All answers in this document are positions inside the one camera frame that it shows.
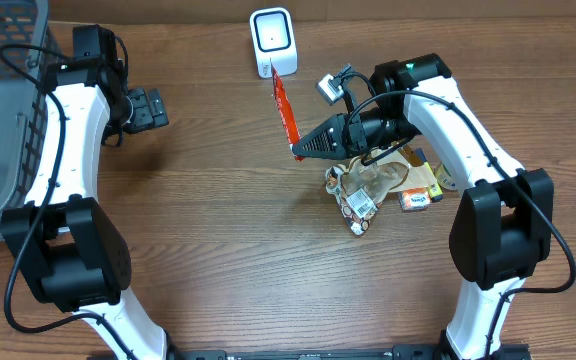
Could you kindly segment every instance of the plastic bag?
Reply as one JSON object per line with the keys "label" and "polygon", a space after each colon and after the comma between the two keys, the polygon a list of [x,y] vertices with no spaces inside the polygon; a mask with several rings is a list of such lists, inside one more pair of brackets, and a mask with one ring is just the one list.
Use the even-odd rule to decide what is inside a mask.
{"label": "plastic bag", "polygon": [[335,196],[348,227],[358,236],[368,230],[388,193],[437,183],[428,167],[411,166],[399,151],[370,166],[363,166],[360,157],[353,158],[348,168],[335,165],[326,171],[325,180],[326,191]]}

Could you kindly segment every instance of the mesh basket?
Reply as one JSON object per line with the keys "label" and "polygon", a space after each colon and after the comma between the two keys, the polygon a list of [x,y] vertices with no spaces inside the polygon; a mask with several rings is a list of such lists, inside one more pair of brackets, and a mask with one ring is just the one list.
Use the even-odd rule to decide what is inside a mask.
{"label": "mesh basket", "polygon": [[[58,51],[47,21],[47,0],[0,1],[0,46],[24,43]],[[6,55],[37,79],[54,61],[34,50],[9,49]],[[44,97],[0,61],[0,219],[3,210],[23,205],[37,174],[46,123]]]}

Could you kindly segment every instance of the black bracket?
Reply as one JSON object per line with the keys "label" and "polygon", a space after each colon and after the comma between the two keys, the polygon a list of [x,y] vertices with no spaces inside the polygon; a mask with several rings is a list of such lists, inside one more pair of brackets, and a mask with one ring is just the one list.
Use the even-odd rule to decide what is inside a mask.
{"label": "black bracket", "polygon": [[[420,81],[436,76],[449,78],[452,72],[437,54],[428,54],[408,61],[390,61],[375,66],[370,83],[377,94],[393,90],[413,89]],[[379,108],[388,118],[399,118],[403,114],[404,97],[377,100]]]}
{"label": "black bracket", "polygon": [[106,145],[109,137],[119,135],[115,146],[121,146],[124,132],[133,135],[168,125],[168,114],[158,89],[150,90],[148,95],[143,88],[132,89],[127,98],[132,107],[130,119],[121,127],[108,124],[101,138],[102,145]]}
{"label": "black bracket", "polygon": [[309,134],[303,136],[292,147],[296,156],[320,159],[344,160],[349,157],[343,146],[342,132],[346,117],[343,114],[331,116]]}
{"label": "black bracket", "polygon": [[[521,171],[511,179],[550,220],[554,185],[543,169]],[[501,202],[514,208],[501,216]],[[464,191],[450,232],[450,253],[464,279],[482,290],[513,277],[531,276],[550,253],[550,230],[520,201],[509,181],[480,181]]]}
{"label": "black bracket", "polygon": [[124,126],[126,133],[132,135],[168,125],[168,115],[164,101],[158,89],[146,92],[143,88],[128,91],[128,98],[133,106],[130,124]]}
{"label": "black bracket", "polygon": [[[459,360],[437,345],[395,345],[392,349],[302,350],[226,353],[225,351],[180,352],[167,360]],[[529,360],[528,345],[502,345],[491,360]]]}
{"label": "black bracket", "polygon": [[[1,234],[16,258],[35,219],[34,205],[3,212]],[[30,239],[20,271],[37,301],[54,303],[62,312],[80,306],[119,302],[130,285],[128,246],[94,198],[71,196],[49,205]],[[73,243],[51,246],[60,228],[68,228]]]}

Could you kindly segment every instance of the wooden table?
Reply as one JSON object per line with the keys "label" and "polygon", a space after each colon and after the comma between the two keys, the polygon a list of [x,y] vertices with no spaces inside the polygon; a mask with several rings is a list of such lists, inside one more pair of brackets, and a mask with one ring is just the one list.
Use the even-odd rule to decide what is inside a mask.
{"label": "wooden table", "polygon": [[[181,348],[437,341],[460,284],[447,241],[456,195],[408,214],[388,200],[357,238],[322,188],[332,162],[292,159],[247,24],[111,28],[129,49],[131,85],[161,89],[170,125],[103,149],[99,199],[130,246],[134,291]],[[69,53],[70,26],[52,29]],[[324,74],[351,63],[369,75],[382,62],[438,53],[499,143],[526,168],[548,170],[555,224],[576,255],[576,18],[297,23],[295,36],[299,72],[285,86],[304,133],[343,111],[314,89]],[[415,144],[437,161],[423,138]],[[11,263],[0,243],[0,359],[107,350],[83,323],[32,336],[8,327]],[[553,241],[528,284],[559,285],[567,272]],[[27,325],[62,316],[23,280],[13,308]],[[576,358],[576,285],[518,296],[503,340],[529,343],[535,359]]]}

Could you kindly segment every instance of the red strap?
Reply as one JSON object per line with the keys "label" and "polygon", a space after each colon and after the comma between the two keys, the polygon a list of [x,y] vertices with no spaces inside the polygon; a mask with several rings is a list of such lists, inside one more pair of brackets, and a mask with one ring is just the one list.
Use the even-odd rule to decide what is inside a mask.
{"label": "red strap", "polygon": [[[279,115],[281,115],[281,122],[284,124],[284,130],[286,130],[286,137],[288,138],[288,143],[290,147],[299,142],[301,136],[299,135],[299,129],[297,129],[297,123],[295,122],[295,115],[292,112],[292,107],[286,96],[286,90],[284,90],[284,83],[281,81],[281,77],[277,73],[275,67],[272,67],[272,82],[275,87],[275,101],[277,102],[277,110],[279,110]],[[301,161],[304,158],[301,156],[295,156],[295,160]]]}

